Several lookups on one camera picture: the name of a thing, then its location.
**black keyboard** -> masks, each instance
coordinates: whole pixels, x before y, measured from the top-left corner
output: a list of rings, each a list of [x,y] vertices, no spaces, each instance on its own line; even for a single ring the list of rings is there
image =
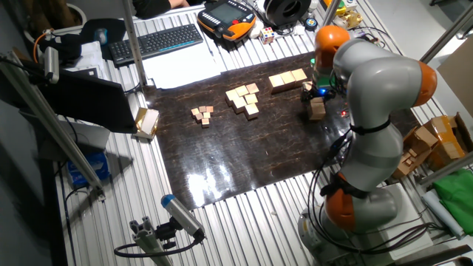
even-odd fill
[[[174,27],[169,30],[161,30],[138,37],[141,56],[143,59],[163,55],[182,48],[190,47],[203,42],[202,36],[194,24]],[[116,67],[122,67],[134,62],[132,49],[128,40],[109,44],[112,52],[113,63]]]

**cardboard box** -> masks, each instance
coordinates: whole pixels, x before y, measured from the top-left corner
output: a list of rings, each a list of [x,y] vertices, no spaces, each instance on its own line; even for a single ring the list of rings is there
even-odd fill
[[[138,131],[133,136],[152,140],[156,135],[159,114],[158,111],[153,109],[140,108],[135,119]]]
[[[473,116],[473,90],[470,75],[473,71],[473,38],[467,38],[449,57],[437,68],[442,78],[452,89],[458,100]]]
[[[414,171],[430,155],[437,142],[437,138],[424,126],[420,128],[416,127],[411,130],[404,138],[404,153],[401,156],[398,167],[394,173],[392,173],[392,177],[399,179],[406,176],[411,171]],[[410,159],[412,154],[409,151],[417,154],[415,161]]]
[[[473,151],[472,139],[460,114],[457,113],[454,117],[435,117],[424,126],[438,139],[438,144],[427,158],[427,164],[433,171]]]

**dark wooden board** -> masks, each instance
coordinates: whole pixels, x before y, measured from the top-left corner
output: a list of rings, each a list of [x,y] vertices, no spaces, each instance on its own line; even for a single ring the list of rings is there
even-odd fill
[[[271,95],[268,87],[270,75],[299,68],[309,74],[312,57],[297,55],[177,89],[145,91],[149,108],[160,111],[157,141],[172,192],[185,206],[207,205],[320,166],[330,144],[348,130],[343,99],[329,100],[327,115],[314,123],[299,89]],[[225,92],[250,83],[260,90],[260,113],[248,121],[228,107]],[[209,129],[191,118],[198,106],[214,107]],[[403,135],[418,124],[410,110],[394,112],[391,120]]]

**stacked wooden blocks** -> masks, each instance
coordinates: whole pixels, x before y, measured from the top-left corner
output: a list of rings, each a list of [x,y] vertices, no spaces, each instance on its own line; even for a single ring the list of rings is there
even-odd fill
[[[289,89],[300,87],[306,80],[307,76],[302,69],[287,71],[278,75],[270,76],[269,83],[271,94],[285,92]]]
[[[202,124],[203,129],[207,129],[210,126],[210,114],[214,112],[213,106],[200,106],[192,109],[191,112],[192,117]]]
[[[325,116],[325,104],[324,98],[314,98],[310,100],[310,104],[307,107],[307,113],[309,114],[309,120],[320,121]]]
[[[251,120],[257,118],[259,114],[258,107],[256,107],[256,103],[258,103],[257,92],[259,92],[259,89],[254,83],[239,86],[236,89],[227,91],[225,93],[225,100],[228,106],[234,109],[236,114],[244,112],[246,119]]]
[[[409,149],[408,152],[404,153],[401,157],[401,162],[405,164],[406,166],[411,166],[413,163],[415,163],[415,160],[417,159],[417,153]]]

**metal bracket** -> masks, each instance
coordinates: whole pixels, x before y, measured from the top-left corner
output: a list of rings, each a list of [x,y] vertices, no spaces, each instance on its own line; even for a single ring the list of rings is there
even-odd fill
[[[12,52],[7,54],[7,59],[13,63],[21,65],[20,60]],[[41,91],[36,85],[30,83],[25,71],[6,62],[0,62],[0,71],[4,73],[8,81],[24,99],[47,131],[66,153],[68,158],[77,166],[78,170],[82,173],[87,182],[94,189],[102,190],[102,182],[98,178],[94,169],[90,166],[89,162],[87,162],[87,159],[69,134],[67,134],[62,128],[51,106],[41,94]]]

